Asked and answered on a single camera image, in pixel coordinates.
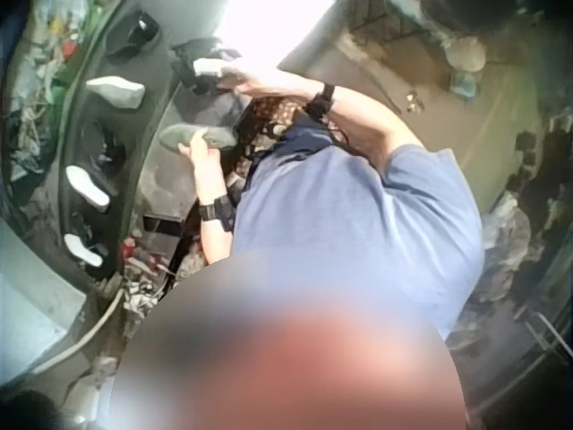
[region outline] hand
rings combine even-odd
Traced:
[[[215,199],[227,194],[227,186],[221,168],[221,154],[209,148],[204,128],[193,135],[189,146],[179,143],[179,151],[193,164],[197,196],[201,204],[212,204]]]
[[[244,58],[229,62],[221,69],[219,88],[233,90],[254,98],[288,95],[296,89],[299,76],[276,68],[249,63]]]

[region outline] person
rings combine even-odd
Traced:
[[[203,217],[208,263],[259,249],[337,255],[405,292],[446,339],[483,267],[479,212],[451,150],[429,152],[390,109],[348,88],[326,99],[322,82],[241,59],[222,74],[221,87],[253,98],[323,97],[349,144],[309,122],[295,124],[253,163],[234,228]],[[200,205],[209,207],[227,188],[205,133],[179,149],[192,162]]]

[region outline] red object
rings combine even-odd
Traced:
[[[135,244],[135,239],[133,237],[126,237],[124,242],[122,243],[121,252],[122,257],[124,260],[129,260],[135,255],[135,248],[137,245]]]
[[[78,43],[76,41],[70,39],[66,40],[62,44],[62,55],[64,56],[64,60],[68,61],[70,58],[72,58],[77,48]]]

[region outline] black wrist strap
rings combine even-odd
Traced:
[[[199,215],[203,221],[218,219],[225,231],[235,229],[236,209],[228,195],[215,199],[213,204],[200,205]]]
[[[334,88],[334,85],[330,85],[329,83],[324,84],[322,93],[317,94],[305,109],[305,112],[310,118],[320,123],[322,122],[322,118],[328,114],[330,108],[332,108]]]

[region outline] white shoe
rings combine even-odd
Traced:
[[[64,242],[73,256],[85,261],[90,266],[101,267],[104,263],[103,258],[86,248],[76,235],[65,235]]]
[[[145,87],[119,76],[106,76],[86,82],[86,88],[99,94],[120,109],[137,109],[143,101]]]
[[[65,168],[68,181],[75,191],[77,191],[92,206],[101,211],[105,211],[109,206],[109,196],[101,191],[91,180],[90,174],[83,168],[68,166]]]

